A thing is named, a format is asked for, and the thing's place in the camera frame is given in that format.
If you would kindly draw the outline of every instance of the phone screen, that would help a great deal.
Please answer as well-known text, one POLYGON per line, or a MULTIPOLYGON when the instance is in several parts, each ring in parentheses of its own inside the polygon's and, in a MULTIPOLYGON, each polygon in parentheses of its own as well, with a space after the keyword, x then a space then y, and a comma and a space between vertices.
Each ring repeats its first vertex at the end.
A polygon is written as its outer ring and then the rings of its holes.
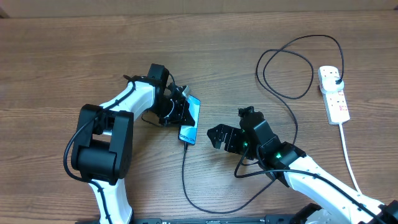
POLYGON ((200 100, 190 95, 186 99, 189 103, 189 113, 191 114, 193 120, 195 121, 194 126, 182 125, 180 128, 180 134, 178 135, 179 140, 185 141, 189 144, 195 144, 197 141, 197 131, 198 131, 198 120, 200 111, 200 100))

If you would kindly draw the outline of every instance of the white power strip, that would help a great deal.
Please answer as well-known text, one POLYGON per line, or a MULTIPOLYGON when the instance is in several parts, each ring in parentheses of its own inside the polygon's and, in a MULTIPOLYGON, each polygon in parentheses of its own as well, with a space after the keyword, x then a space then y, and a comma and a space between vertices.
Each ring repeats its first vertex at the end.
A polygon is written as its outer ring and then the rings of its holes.
POLYGON ((340 78, 338 69, 333 66, 322 66, 318 69, 319 87, 325 102, 326 114, 329 124, 338 124, 340 128, 341 143, 343 145, 344 157, 346 159, 349 174, 353 180, 356 191, 362 194, 356 183, 351 165, 349 164, 346 142, 343 132, 343 123, 350 119, 347 107, 346 97, 344 95, 344 81, 336 84, 340 78))

